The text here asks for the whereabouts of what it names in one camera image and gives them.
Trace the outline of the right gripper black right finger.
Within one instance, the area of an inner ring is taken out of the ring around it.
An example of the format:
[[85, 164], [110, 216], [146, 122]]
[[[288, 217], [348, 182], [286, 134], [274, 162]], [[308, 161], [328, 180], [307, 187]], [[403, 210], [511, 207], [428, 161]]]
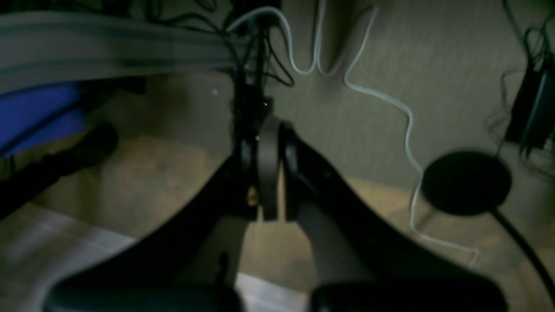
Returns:
[[291, 124], [280, 130], [285, 217], [309, 239], [310, 312], [506, 312], [499, 286], [421, 247], [379, 217]]

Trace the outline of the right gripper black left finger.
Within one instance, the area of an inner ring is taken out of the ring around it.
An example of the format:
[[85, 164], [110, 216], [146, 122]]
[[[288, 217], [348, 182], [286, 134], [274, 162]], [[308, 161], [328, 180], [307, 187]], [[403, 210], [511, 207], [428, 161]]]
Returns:
[[248, 224], [276, 221], [283, 121], [266, 117], [174, 217], [61, 280], [45, 312], [242, 312], [234, 284]]

